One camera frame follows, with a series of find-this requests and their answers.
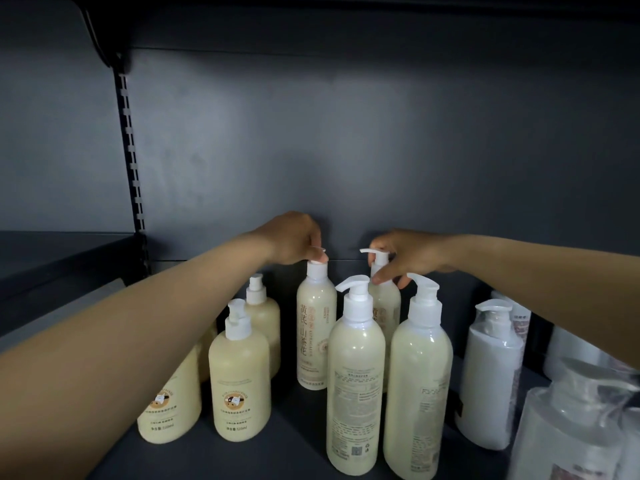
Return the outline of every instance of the yellow bottle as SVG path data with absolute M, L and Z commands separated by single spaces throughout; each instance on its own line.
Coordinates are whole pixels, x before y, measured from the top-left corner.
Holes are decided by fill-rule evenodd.
M 335 323 L 338 295 L 327 277 L 327 263 L 309 261 L 307 278 L 298 288 L 298 382 L 302 387 L 326 387 L 326 348 Z
M 453 348 L 440 327 L 440 286 L 419 274 L 407 276 L 418 293 L 391 343 L 383 450 L 403 480 L 431 480 L 438 469 Z
M 371 277 L 389 263 L 389 253 L 377 249 L 361 249 L 361 253 L 374 253 L 376 260 L 371 265 Z M 385 352 L 385 381 L 383 392 L 387 392 L 389 381 L 389 357 L 391 355 L 391 339 L 400 325 L 400 290 L 389 280 L 379 285 L 369 284 L 369 294 L 373 297 L 373 320 L 385 334 L 387 349 Z
M 225 331 L 209 349 L 213 423 L 220 436 L 240 442 L 254 437 L 271 415 L 269 343 L 251 328 L 244 300 L 229 302 Z
M 200 417 L 202 398 L 198 379 L 199 347 L 195 346 L 138 417 L 138 430 L 149 443 L 180 438 Z
M 373 320 L 369 278 L 336 286 L 351 291 L 329 336 L 326 453 L 347 475 L 364 475 L 376 463 L 380 439 L 385 336 Z
M 244 311 L 251 318 L 252 328 L 267 337 L 269 373 L 273 379 L 280 370 L 280 307 L 273 298 L 267 298 L 260 273 L 249 278 Z
M 209 347 L 213 339 L 218 336 L 218 325 L 213 322 L 204 335 L 200 338 L 198 345 L 200 354 L 198 355 L 198 375 L 200 375 L 200 383 L 209 380 Z

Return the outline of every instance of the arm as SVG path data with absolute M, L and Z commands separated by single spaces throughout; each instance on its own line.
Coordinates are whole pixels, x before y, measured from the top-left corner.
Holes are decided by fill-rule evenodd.
M 640 369 L 640 258 L 481 235 L 395 230 L 372 248 L 396 253 L 374 282 L 458 269 Z
M 0 477 L 84 477 L 249 276 L 326 261 L 290 212 L 116 293 L 0 356 Z

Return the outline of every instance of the hand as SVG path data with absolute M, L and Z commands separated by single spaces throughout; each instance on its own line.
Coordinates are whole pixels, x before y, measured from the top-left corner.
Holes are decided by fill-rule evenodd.
M 451 266 L 454 235 L 432 234 L 405 229 L 394 229 L 388 234 L 375 238 L 370 248 L 394 253 L 396 257 L 371 279 L 374 284 L 384 283 L 396 276 L 402 276 L 398 288 L 402 289 L 411 279 L 407 273 L 427 274 L 432 271 L 448 273 L 455 271 Z M 375 254 L 369 253 L 369 265 Z
M 287 212 L 274 217 L 250 234 L 269 243 L 268 263 L 293 264 L 302 259 L 329 261 L 320 247 L 320 227 L 308 214 Z

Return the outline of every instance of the gray wall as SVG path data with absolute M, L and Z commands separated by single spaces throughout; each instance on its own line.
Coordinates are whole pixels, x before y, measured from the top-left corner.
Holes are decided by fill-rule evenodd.
M 288 209 L 320 220 L 336 282 L 366 272 L 357 249 L 392 226 L 638 254 L 639 43 L 600 22 L 147 14 L 127 81 L 151 258 Z M 269 292 L 292 310 L 303 276 L 274 269 Z M 435 279 L 460 353 L 488 290 Z
M 132 232 L 115 81 L 69 0 L 0 0 L 0 230 Z

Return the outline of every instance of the person's right arm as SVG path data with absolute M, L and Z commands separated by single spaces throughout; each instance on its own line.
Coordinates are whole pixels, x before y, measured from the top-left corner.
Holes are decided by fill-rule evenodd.
M 640 369 L 640 258 L 483 235 L 394 230 L 371 242 L 396 254 L 372 279 L 460 270 Z

